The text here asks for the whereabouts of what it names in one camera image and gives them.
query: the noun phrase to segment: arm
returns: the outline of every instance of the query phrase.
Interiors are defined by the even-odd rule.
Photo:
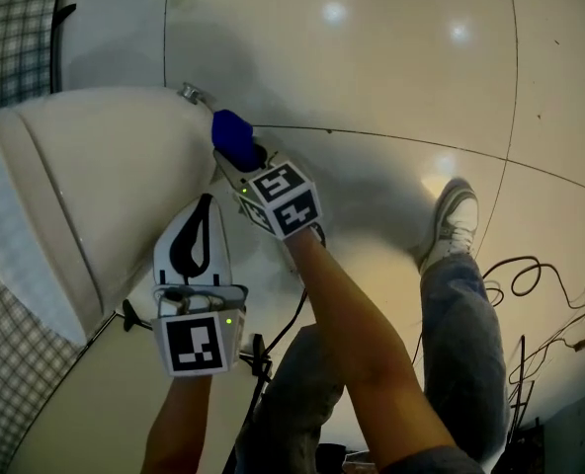
[[[382,313],[309,229],[286,242],[378,470],[425,449],[455,445]]]
[[[196,474],[205,443],[211,376],[172,381],[150,430],[141,474]]]

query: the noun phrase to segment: tile floor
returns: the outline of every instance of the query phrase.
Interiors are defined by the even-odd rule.
[[[164,0],[71,1],[80,9],[65,24],[64,36],[75,36],[65,87],[189,80],[216,107],[262,125],[258,134],[279,139],[314,175],[330,249],[409,350],[420,312],[404,249],[452,176],[479,195],[483,270],[536,255],[560,269],[570,296],[582,292],[585,0],[168,0],[165,22]],[[114,70],[115,55],[125,65]],[[237,216],[226,186],[212,190],[234,278],[250,288],[247,332],[272,339],[293,313],[298,279],[281,248]],[[507,287],[512,275],[494,278]],[[132,296],[143,314],[146,290]],[[497,312],[513,368],[522,334],[536,347],[572,311],[545,273],[532,295],[508,293]],[[299,325],[311,321],[304,310]],[[584,338],[585,321],[565,337]],[[556,346],[526,421],[584,395],[585,352]],[[323,436],[363,445],[347,399]]]

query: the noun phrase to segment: white sneaker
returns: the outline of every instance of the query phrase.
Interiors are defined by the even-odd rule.
[[[469,254],[478,222],[477,196],[467,181],[453,179],[438,200],[434,226],[416,250],[420,275],[443,258]]]

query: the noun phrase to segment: toilet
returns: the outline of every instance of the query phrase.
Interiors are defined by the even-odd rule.
[[[165,88],[66,92],[0,110],[0,280],[85,345],[215,168],[212,114]]]

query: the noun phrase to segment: jeans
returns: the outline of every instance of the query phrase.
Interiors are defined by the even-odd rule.
[[[506,368],[477,264],[453,255],[422,276],[425,394],[458,447],[477,462],[508,427]],[[236,474],[314,474],[321,426],[343,393],[316,325],[302,328],[235,446]]]

